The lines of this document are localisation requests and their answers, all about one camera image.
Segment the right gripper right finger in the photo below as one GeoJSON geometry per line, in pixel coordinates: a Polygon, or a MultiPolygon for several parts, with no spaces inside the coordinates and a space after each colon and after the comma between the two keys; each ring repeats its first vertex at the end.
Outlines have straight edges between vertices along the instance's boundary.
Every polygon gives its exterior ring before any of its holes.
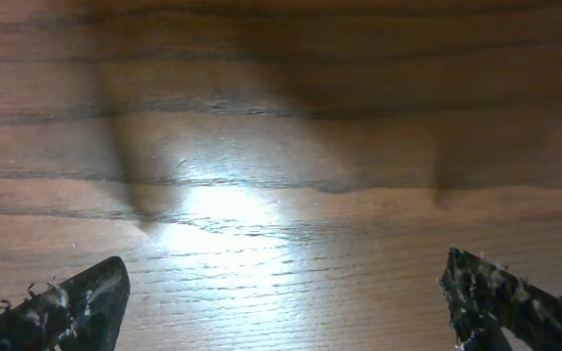
{"type": "Polygon", "coordinates": [[[535,351],[562,351],[562,297],[452,247],[439,279],[461,350],[509,350],[508,330],[535,351]]]}

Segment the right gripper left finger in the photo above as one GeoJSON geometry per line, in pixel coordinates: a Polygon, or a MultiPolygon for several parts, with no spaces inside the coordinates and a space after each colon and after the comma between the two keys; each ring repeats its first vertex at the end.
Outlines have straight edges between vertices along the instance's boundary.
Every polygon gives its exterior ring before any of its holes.
{"type": "Polygon", "coordinates": [[[0,301],[0,351],[113,351],[130,297],[123,259],[111,256],[15,306],[0,301]]]}

